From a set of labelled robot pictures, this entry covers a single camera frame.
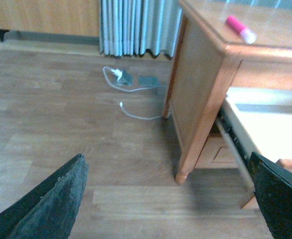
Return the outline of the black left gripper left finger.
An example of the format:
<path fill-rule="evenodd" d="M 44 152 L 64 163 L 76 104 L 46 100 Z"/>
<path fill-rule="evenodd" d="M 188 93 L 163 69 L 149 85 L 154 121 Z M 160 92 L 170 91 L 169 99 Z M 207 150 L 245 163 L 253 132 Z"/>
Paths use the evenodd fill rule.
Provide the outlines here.
<path fill-rule="evenodd" d="M 77 154 L 0 213 L 0 239 L 67 239 L 82 202 L 89 165 Z"/>

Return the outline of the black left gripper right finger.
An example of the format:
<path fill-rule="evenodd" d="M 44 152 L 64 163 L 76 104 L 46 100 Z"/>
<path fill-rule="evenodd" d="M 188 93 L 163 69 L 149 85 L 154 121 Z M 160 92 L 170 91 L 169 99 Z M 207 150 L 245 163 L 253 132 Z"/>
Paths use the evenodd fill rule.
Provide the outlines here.
<path fill-rule="evenodd" d="M 254 194 L 275 239 L 292 239 L 292 173 L 252 152 L 249 173 Z"/>

